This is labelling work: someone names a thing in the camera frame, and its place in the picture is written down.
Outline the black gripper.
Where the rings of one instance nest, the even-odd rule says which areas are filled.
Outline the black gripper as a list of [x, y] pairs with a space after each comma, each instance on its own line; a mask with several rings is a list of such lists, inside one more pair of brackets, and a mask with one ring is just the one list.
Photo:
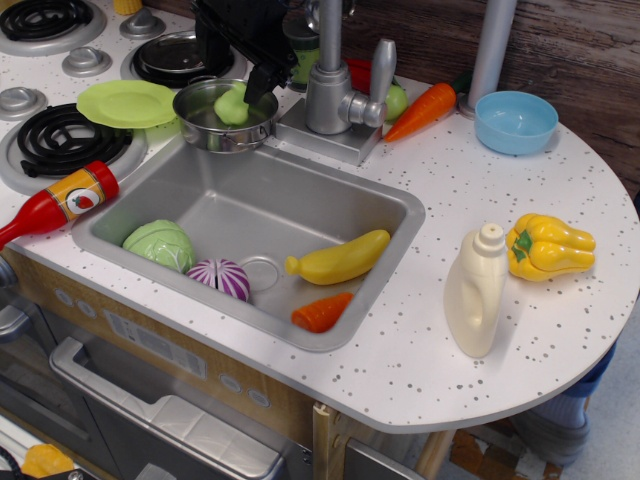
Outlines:
[[246, 83], [244, 102], [256, 105], [276, 87], [285, 88], [295, 53], [283, 31], [287, 1], [193, 1], [198, 55], [206, 71], [227, 71], [234, 48], [255, 66]]

